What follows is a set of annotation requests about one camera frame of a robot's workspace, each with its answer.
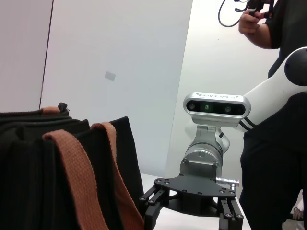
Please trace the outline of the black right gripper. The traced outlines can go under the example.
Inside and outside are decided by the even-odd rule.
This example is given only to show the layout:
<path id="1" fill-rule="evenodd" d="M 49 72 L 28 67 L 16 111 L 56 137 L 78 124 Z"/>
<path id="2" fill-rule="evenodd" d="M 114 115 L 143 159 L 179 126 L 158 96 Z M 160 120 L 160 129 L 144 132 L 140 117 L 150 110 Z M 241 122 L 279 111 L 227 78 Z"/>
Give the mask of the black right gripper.
<path id="1" fill-rule="evenodd" d="M 174 178 L 158 178 L 139 198 L 139 211 L 144 229 L 153 230 L 162 208 L 180 213 L 219 216 L 218 230 L 242 230 L 242 214 L 233 189 L 220 186 L 214 179 L 180 174 Z"/>

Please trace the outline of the person's bare hand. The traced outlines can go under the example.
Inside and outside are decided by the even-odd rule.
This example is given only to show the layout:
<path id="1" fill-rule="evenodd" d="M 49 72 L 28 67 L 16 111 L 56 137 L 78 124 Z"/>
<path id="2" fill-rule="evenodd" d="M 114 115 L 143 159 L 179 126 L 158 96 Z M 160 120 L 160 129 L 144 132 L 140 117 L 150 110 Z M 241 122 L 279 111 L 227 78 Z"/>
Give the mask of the person's bare hand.
<path id="1" fill-rule="evenodd" d="M 242 35 L 253 34 L 259 28 L 262 14 L 259 11 L 251 12 L 250 9 L 243 12 L 239 19 L 238 30 Z"/>

